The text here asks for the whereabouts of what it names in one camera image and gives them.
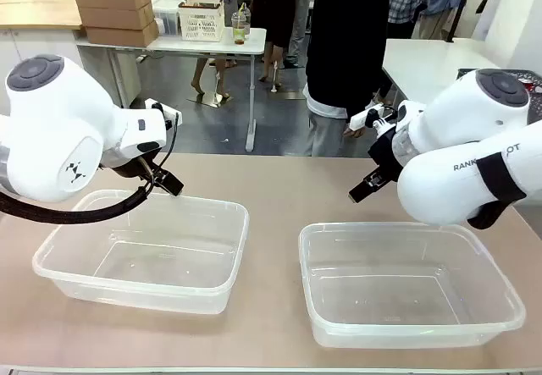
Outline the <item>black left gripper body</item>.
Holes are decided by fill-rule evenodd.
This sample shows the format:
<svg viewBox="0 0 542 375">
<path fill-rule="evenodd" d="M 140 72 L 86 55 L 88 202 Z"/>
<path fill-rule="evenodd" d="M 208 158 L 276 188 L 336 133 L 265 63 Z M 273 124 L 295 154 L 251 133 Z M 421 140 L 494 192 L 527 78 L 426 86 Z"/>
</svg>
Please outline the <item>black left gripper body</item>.
<svg viewBox="0 0 542 375">
<path fill-rule="evenodd" d="M 113 168 L 113 171 L 124 178 L 149 179 L 152 173 L 152 159 L 147 156 L 139 156 L 124 165 Z"/>
</svg>

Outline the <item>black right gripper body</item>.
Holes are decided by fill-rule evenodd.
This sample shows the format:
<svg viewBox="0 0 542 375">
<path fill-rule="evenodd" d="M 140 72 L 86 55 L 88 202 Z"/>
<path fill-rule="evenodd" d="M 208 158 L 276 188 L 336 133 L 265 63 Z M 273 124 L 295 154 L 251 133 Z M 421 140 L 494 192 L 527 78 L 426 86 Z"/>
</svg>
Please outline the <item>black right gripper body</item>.
<svg viewBox="0 0 542 375">
<path fill-rule="evenodd" d="M 392 149 L 394 136 L 395 127 L 392 127 L 383 133 L 368 150 L 368 155 L 378 165 L 377 171 L 382 177 L 398 177 L 403 169 Z"/>
</svg>

